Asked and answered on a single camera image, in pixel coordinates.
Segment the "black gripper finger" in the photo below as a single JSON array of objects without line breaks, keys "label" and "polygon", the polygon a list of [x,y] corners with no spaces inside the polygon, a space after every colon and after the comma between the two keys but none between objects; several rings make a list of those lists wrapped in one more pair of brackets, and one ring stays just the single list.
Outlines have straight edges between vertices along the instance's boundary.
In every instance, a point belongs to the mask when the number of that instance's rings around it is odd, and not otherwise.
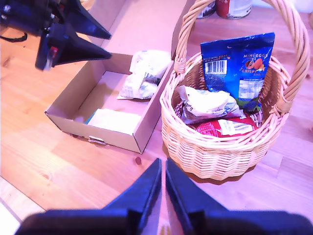
[{"label": "black gripper finger", "polygon": [[186,235],[213,234],[205,213],[227,209],[200,189],[171,159],[166,161],[166,189]]},{"label": "black gripper finger", "polygon": [[62,0],[64,22],[76,32],[96,38],[110,39],[111,34],[82,6],[79,0]]},{"label": "black gripper finger", "polygon": [[111,57],[109,52],[79,37],[70,24],[52,23],[41,35],[35,67],[48,71],[57,65]]},{"label": "black gripper finger", "polygon": [[161,159],[157,158],[123,193],[104,207],[126,211],[124,235],[139,235],[148,222],[161,189]]}]

